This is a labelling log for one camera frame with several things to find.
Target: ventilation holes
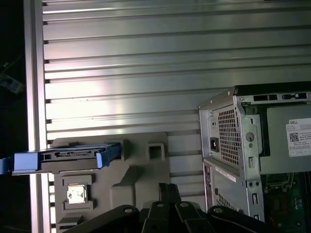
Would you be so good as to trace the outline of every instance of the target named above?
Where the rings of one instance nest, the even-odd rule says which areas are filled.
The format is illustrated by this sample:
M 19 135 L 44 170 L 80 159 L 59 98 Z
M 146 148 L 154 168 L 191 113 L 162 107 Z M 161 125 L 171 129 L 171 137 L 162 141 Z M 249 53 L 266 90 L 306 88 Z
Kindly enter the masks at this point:
M 230 204 L 230 202 L 228 202 L 222 195 L 218 194 L 218 198 L 216 200 L 216 205 L 220 205 L 220 206 L 225 206 L 228 207 L 232 210 L 237 210 L 236 208 L 233 207 L 233 205 Z
M 218 125 L 222 159 L 239 165 L 238 150 L 241 148 L 241 134 L 237 132 L 234 110 L 219 113 Z

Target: corrugated metal panel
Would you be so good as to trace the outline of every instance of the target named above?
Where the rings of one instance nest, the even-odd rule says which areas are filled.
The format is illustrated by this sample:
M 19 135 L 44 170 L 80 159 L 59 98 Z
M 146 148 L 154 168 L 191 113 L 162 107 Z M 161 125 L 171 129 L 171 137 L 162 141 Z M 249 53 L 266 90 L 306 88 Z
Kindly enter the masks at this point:
M 172 181 L 202 207 L 198 104 L 310 80 L 309 1 L 43 2 L 47 139 L 167 132 Z

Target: silver metal frame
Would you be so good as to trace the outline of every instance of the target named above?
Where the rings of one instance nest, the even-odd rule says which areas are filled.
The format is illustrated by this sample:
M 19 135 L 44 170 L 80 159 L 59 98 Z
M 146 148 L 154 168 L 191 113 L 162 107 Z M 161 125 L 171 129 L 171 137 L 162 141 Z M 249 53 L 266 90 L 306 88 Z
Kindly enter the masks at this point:
M 218 196 L 222 195 L 235 210 L 264 221 L 263 192 L 260 179 L 246 182 L 235 174 L 220 169 L 221 162 L 212 158 L 204 159 L 204 163 L 211 166 L 213 205 L 217 204 Z
M 266 161 L 267 159 L 260 158 L 259 154 L 262 151 L 262 139 L 261 139 L 261 127 L 259 115 L 246 115 L 244 113 L 243 104 L 247 105 L 266 105 L 274 103 L 300 103 L 301 101 L 311 101 L 311 93 L 307 93 L 306 99 L 290 99 L 283 100 L 283 94 L 277 94 L 277 100 L 266 100 L 266 101 L 254 101 L 253 95 L 250 96 L 236 96 L 234 93 L 234 88 L 228 90 L 226 93 L 222 93 L 208 102 L 202 104 L 200 108 L 200 126 L 202 135 L 202 150 L 204 158 L 217 158 L 218 156 L 213 156 L 215 152 L 210 150 L 210 133 L 211 125 L 210 120 L 213 119 L 214 112 L 218 112 L 221 109 L 225 109 L 228 106 L 232 106 L 235 109 L 237 117 L 239 119 L 239 126 L 237 127 L 237 132 L 241 134 L 242 148 L 238 152 L 239 154 L 239 165 L 238 168 L 234 168 L 232 165 L 231 172 L 238 175 L 244 180 L 257 180 L 260 179 L 260 162 Z M 254 140 L 248 142 L 246 140 L 246 135 L 252 133 L 254 135 Z M 300 163 L 306 162 L 307 158 L 296 158 Z M 221 167 L 227 167 L 224 161 Z
M 29 150 L 47 147 L 42 2 L 24 0 Z M 30 175 L 32 232 L 49 233 L 48 174 Z

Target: power supply unit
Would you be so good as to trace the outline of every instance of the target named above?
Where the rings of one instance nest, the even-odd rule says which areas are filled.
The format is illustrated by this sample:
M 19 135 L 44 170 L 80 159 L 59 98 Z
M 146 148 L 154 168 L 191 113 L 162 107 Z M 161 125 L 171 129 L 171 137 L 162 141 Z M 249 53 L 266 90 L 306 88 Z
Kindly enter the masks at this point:
M 235 86 L 199 107 L 207 208 L 308 232 L 311 82 Z

